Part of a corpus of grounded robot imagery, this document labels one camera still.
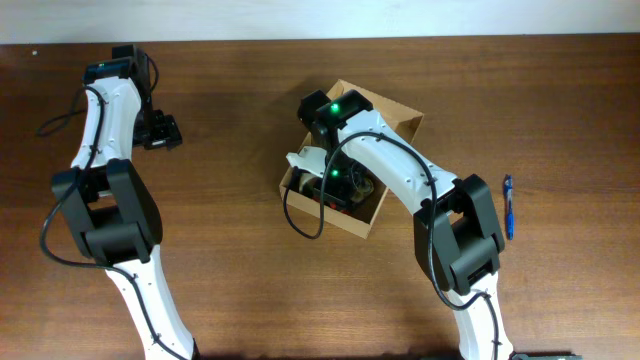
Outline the brown cardboard box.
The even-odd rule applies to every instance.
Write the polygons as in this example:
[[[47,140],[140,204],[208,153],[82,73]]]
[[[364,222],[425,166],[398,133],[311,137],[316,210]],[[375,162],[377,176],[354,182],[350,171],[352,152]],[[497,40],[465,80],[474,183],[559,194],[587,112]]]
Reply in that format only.
[[[332,86],[326,96],[331,100],[336,100],[350,90],[356,90],[367,98],[373,104],[373,108],[381,113],[382,118],[390,128],[405,141],[413,142],[424,117],[422,112],[342,79]],[[324,225],[335,225],[363,239],[368,237],[388,193],[388,188],[373,174],[369,173],[368,177],[373,182],[373,192],[354,210],[336,210],[326,206]],[[287,197],[287,205],[290,208],[296,208],[312,216],[319,217],[319,203],[315,199],[304,195],[299,183],[299,180],[294,182]]]

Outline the yellow black correction tape dispenser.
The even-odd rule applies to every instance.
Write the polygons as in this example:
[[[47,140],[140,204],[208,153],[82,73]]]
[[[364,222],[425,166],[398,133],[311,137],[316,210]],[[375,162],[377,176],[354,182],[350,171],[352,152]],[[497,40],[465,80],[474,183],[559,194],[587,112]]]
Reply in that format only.
[[[374,192],[374,183],[368,177],[362,177],[358,184],[358,192],[363,199],[369,197]]]

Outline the orange utility knife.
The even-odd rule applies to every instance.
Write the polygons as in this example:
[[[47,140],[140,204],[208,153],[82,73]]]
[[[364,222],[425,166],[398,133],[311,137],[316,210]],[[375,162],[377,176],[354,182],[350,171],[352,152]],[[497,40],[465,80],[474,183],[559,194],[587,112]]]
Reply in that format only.
[[[349,198],[335,197],[326,193],[323,197],[323,203],[330,209],[344,214],[350,214],[353,211],[353,203]]]

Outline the beige masking tape roll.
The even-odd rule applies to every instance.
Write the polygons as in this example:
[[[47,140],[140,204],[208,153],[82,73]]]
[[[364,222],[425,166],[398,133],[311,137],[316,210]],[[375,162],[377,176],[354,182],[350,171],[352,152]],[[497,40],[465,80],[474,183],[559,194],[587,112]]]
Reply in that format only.
[[[299,178],[298,192],[305,197],[313,198],[317,182],[322,182],[322,178],[309,172],[303,172]]]

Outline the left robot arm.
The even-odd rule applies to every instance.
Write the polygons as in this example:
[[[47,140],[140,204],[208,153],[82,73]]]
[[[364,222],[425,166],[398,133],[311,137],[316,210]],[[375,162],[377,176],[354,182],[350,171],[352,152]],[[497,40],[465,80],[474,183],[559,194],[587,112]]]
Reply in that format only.
[[[51,260],[99,269],[123,297],[147,359],[197,359],[197,343],[177,311],[162,268],[163,225],[157,204],[132,163],[136,147],[171,150],[182,143],[173,116],[154,108],[159,71],[135,45],[113,48],[108,60],[86,67],[78,93],[87,106],[83,137],[68,170],[53,176],[56,203],[43,226],[61,214],[84,256]]]

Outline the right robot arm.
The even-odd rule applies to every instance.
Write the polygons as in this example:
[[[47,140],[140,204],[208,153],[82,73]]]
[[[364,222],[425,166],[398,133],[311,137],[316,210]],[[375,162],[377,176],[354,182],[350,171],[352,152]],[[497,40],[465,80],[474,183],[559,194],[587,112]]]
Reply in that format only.
[[[416,260],[454,313],[461,357],[514,358],[497,295],[505,240],[486,182],[433,164],[356,90],[315,91],[297,116],[312,143],[288,154],[290,183],[322,209],[350,211],[380,181],[413,217]]]

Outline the blue pen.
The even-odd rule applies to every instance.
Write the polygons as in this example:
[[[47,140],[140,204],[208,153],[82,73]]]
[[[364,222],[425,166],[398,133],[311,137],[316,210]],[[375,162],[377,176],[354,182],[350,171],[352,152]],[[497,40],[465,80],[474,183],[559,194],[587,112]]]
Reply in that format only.
[[[503,183],[505,200],[505,232],[507,239],[512,241],[515,234],[515,216],[513,211],[513,178],[507,174]]]

